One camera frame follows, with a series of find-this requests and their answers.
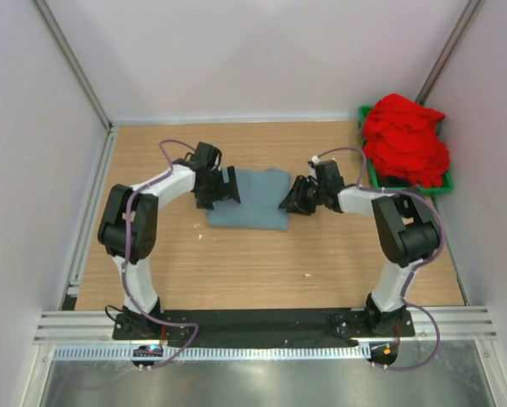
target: green plastic crate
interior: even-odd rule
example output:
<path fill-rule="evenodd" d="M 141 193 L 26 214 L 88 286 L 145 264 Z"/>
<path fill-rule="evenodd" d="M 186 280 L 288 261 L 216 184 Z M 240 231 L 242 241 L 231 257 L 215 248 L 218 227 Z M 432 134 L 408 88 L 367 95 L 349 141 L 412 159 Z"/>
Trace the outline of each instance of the green plastic crate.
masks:
<path fill-rule="evenodd" d="M 366 116 L 372 110 L 372 106 L 360 106 L 359 107 L 359 129 L 361 131 L 362 140 L 365 142 L 365 137 L 363 136 L 363 124 L 365 123 Z M 370 179 L 370 183 L 374 188 L 382 187 L 378 182 L 378 175 L 372 165 L 372 162 L 368 160 L 368 175 Z M 442 176 L 442 186 L 437 188 L 424 188 L 420 187 L 421 193 L 423 193 L 426 197 L 437 197 L 444 193 L 450 192 L 454 189 L 454 183 L 451 180 L 451 175 L 449 171 L 446 171 Z M 406 187 L 386 187 L 387 190 L 400 190 L 405 189 Z"/>

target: pile of red fabric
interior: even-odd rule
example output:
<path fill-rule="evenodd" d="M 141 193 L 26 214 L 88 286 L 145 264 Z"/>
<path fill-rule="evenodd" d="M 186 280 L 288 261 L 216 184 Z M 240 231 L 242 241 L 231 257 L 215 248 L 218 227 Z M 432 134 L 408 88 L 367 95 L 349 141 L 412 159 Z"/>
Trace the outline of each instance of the pile of red fabric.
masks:
<path fill-rule="evenodd" d="M 445 115 L 391 94 L 368 114 L 365 154 L 381 176 L 397 176 L 422 187 L 441 187 L 449 152 L 438 140 L 436 124 Z"/>

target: white ruler strip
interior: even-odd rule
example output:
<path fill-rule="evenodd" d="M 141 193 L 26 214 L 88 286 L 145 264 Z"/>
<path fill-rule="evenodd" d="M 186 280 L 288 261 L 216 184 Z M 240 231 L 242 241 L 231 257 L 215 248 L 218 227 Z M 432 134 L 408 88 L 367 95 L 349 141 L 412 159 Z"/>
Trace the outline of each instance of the white ruler strip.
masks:
<path fill-rule="evenodd" d="M 53 360 L 158 360 L 167 359 L 177 348 L 164 347 L 163 355 L 133 356 L 139 345 L 61 345 L 56 348 Z M 313 348 L 313 349 L 218 349 L 188 348 L 180 354 L 177 361 L 203 360 L 326 360 L 326 359 L 369 359 L 371 349 L 368 343 L 360 343 L 354 348 Z"/>

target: wooden table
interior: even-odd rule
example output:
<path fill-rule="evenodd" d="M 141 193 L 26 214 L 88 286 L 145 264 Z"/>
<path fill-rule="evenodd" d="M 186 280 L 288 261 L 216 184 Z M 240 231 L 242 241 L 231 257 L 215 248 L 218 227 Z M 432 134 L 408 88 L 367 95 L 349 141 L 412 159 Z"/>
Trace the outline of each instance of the wooden table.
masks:
<path fill-rule="evenodd" d="M 167 168 L 158 142 L 204 141 L 223 152 L 223 165 L 308 174 L 313 155 L 359 144 L 357 123 L 253 123 L 122 127 L 97 225 L 110 188 L 145 181 Z M 186 149 L 169 145 L 173 159 Z M 347 183 L 359 174 L 360 156 L 335 153 Z M 76 309 L 123 304 L 118 271 L 94 233 Z M 153 284 L 168 309 L 263 309 L 361 306 L 378 282 L 383 254 L 372 218 L 319 208 L 291 215 L 289 231 L 212 228 L 186 194 L 159 212 L 151 254 Z M 410 301 L 463 304 L 448 251 L 425 267 Z"/>

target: gray cloth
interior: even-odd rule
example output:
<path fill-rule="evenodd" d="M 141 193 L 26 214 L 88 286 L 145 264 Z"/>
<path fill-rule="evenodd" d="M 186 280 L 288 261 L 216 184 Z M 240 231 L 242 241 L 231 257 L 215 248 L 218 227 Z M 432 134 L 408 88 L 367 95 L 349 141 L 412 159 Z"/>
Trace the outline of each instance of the gray cloth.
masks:
<path fill-rule="evenodd" d="M 214 210 L 207 210 L 207 225 L 287 231 L 289 214 L 278 205 L 289 192 L 290 174 L 276 169 L 236 173 L 242 203 L 214 202 Z"/>

